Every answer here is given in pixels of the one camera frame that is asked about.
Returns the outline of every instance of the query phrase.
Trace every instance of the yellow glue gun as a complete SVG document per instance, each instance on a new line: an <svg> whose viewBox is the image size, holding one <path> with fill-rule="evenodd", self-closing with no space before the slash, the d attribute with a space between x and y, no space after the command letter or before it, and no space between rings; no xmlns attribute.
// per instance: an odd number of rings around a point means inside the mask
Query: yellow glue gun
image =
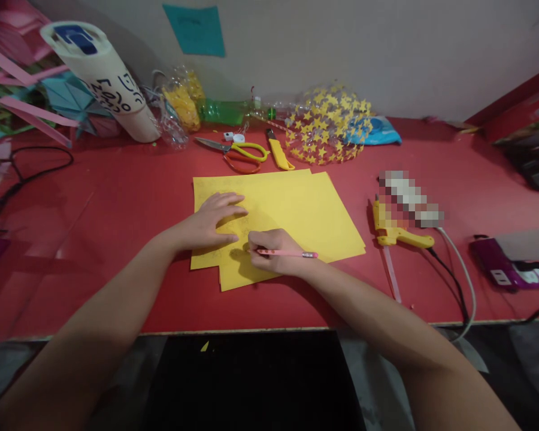
<svg viewBox="0 0 539 431"><path fill-rule="evenodd" d="M377 195L376 201L373 203L373 219L376 224L376 230L385 231L385 235L379 235L377 237L377 242L382 247L385 245L395 245L397 241L419 248L429 248L435 244L435 240L431 235L415 235L401 227L392 226L392 220L387 217L387 212L385 211L385 204L379 202Z"/></svg>

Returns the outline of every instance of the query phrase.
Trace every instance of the yellow utility knife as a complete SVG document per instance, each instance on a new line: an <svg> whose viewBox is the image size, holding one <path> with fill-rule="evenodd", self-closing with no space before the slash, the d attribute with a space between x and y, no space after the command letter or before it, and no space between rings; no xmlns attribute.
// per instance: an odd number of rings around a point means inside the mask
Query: yellow utility knife
<svg viewBox="0 0 539 431"><path fill-rule="evenodd" d="M274 154L274 159L277 166L285 171L293 171L295 166L287 161L280 141L275 138L274 131L271 129L266 129L265 133L268 135L269 146L271 147L271 152Z"/></svg>
<svg viewBox="0 0 539 431"><path fill-rule="evenodd" d="M377 237L377 242L381 246L395 245L397 241L419 248L429 248L435 244L435 240L431 235L415 235L401 227L393 226L392 220L387 216L385 204L379 202L378 194L376 194L376 201L373 203L373 219L376 224L376 230L385 231L385 235L379 235Z"/></svg>

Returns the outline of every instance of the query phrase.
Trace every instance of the yellow paper scraps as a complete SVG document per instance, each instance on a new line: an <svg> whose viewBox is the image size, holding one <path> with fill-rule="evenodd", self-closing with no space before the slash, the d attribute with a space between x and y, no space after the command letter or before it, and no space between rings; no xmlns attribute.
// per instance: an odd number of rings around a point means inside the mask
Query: yellow paper scraps
<svg viewBox="0 0 539 431"><path fill-rule="evenodd" d="M298 177L310 176L311 171L309 169L301 169L299 171L286 171L286 172L270 172L268 174L255 174L255 175L236 175L233 177L200 177L193 179L193 196L194 196L194 212L199 210L199 207L205 202L207 198L216 192L227 193L236 192L240 195L245 195L241 190L241 186L244 183L257 184L260 182L269 182L273 184L277 190L282 187L286 188L288 184L294 183ZM240 223L235 222L236 218L242 219L244 217L228 217L220 223L217 231L218 233L234 233L238 236L242 236L240 233L243 227ZM209 268L211 266L217 266L220 264L220 257L225 250L228 249L229 253L230 245L223 247L205 248L202 250L194 250L192 252L191 269Z"/></svg>
<svg viewBox="0 0 539 431"><path fill-rule="evenodd" d="M329 175L326 172L310 175L308 170L305 174L300 172L303 171L195 178L196 208L215 192L235 191L246 197L242 205L249 214L230 220L218 229L235 233L240 238L238 242L196 253L192 256L192 269L219 265L223 292L277 277L252 266L244 248L251 230L283 228L304 250L319 253L325 262L364 254L363 239Z"/></svg>

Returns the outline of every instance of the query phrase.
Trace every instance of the paper sheet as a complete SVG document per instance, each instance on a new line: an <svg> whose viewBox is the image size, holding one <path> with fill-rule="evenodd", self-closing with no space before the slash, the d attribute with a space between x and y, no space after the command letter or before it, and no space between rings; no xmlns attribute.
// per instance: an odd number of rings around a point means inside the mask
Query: paper sheet
<svg viewBox="0 0 539 431"><path fill-rule="evenodd" d="M281 227L325 262L365 254L363 239L326 172L300 178L281 190L267 181L242 184L240 190L249 196L244 206L250 214L236 220L243 232ZM229 254L221 253L223 292L277 277L252 266L245 243L247 236L240 235L239 242L228 246Z"/></svg>
<svg viewBox="0 0 539 431"><path fill-rule="evenodd" d="M184 54L226 56L217 6L205 9L162 6Z"/></svg>
<svg viewBox="0 0 539 431"><path fill-rule="evenodd" d="M283 188L287 188L288 185L298 181L301 177L310 177L311 171L309 169L302 169L299 171L287 171L287 172L271 172L268 174L256 174L256 175L236 175L233 177L201 177L193 179L193 192L194 192L194 211L198 211L204 201L216 192L227 193L236 192L246 196L246 200L240 204L248 208L248 203L251 195L245 194L244 185L250 184L248 191L251 190L252 184L267 183L272 185L272 194L281 191ZM228 217L222 220L220 227L218 227L218 233L234 233L240 237L240 241L244 238L247 240L247 233L251 229L247 229L247 217ZM194 250L192 252L191 269L209 268L211 266L217 266L221 263L223 254L229 254L229 251L233 246L226 245L223 247L212 247L202 250Z"/></svg>

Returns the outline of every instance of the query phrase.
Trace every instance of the yellow scissors handle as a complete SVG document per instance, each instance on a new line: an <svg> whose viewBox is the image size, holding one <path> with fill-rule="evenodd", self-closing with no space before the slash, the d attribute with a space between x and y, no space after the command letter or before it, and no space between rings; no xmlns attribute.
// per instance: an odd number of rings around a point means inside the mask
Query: yellow scissors handle
<svg viewBox="0 0 539 431"><path fill-rule="evenodd" d="M262 157L255 156L249 153L248 151L245 151L243 148L254 148L255 150L258 150L260 153L262 153L263 156ZM236 150L240 154L243 154L245 157L249 157L250 159L257 160L258 162L265 162L268 159L268 154L270 153L261 145L252 144L249 142L234 142L232 144L232 150Z"/></svg>

